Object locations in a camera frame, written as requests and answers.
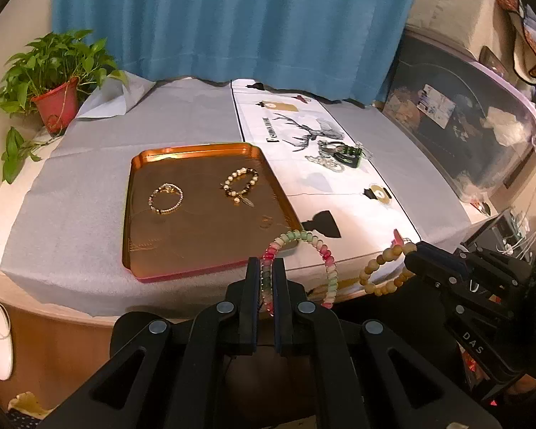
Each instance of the green plant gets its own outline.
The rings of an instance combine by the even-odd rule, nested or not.
[[[91,30],[69,31],[64,34],[49,33],[31,41],[27,53],[16,53],[6,64],[0,87],[0,111],[12,114],[29,114],[37,111],[32,98],[47,93],[73,78],[78,78],[78,100],[83,102],[88,95],[101,86],[107,77],[121,80],[127,85],[127,77],[117,69],[115,59],[105,50],[107,39],[88,45],[83,38]],[[20,173],[24,161],[30,157],[40,161],[36,151],[52,143],[63,134],[45,142],[24,140],[11,127],[6,136],[6,151],[2,154],[2,178],[12,183]]]

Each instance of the plastic storage box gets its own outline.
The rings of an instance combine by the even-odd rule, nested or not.
[[[536,109],[458,51],[406,32],[383,109],[464,202],[489,197],[536,143]]]

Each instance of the gray tablecloth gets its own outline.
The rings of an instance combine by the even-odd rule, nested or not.
[[[453,249],[468,218],[428,159],[377,110],[350,103],[326,107],[374,153],[374,165],[421,237]],[[133,309],[195,314],[243,278],[243,268],[157,283],[135,280],[121,264],[131,159],[151,148],[241,139],[230,86],[194,79],[159,86],[124,116],[73,121],[24,199],[0,269],[37,300],[90,315]],[[423,201],[425,190],[430,195]]]

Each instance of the orange tray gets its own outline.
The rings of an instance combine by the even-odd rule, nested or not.
[[[222,190],[241,167],[256,169],[258,183],[235,204]],[[168,182],[183,191],[172,213],[149,208],[149,195]],[[240,190],[246,177],[235,179]],[[178,195],[155,196],[158,208],[172,207]],[[123,229],[123,265],[140,282],[155,282],[244,266],[260,256],[282,232],[301,230],[300,221],[262,150],[248,143],[196,145],[147,150],[133,158]]]

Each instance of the pink and green beaded bracelet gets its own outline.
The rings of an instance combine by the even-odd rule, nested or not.
[[[332,252],[328,249],[327,245],[323,243],[323,240],[319,239],[311,232],[306,232],[305,230],[290,231],[276,237],[276,239],[270,243],[270,246],[266,249],[264,255],[262,255],[260,288],[262,290],[262,302],[266,305],[266,309],[270,314],[274,313],[274,304],[272,300],[272,262],[284,245],[294,240],[310,243],[322,256],[327,274],[327,293],[322,306],[331,308],[336,300],[338,291],[338,272]]]

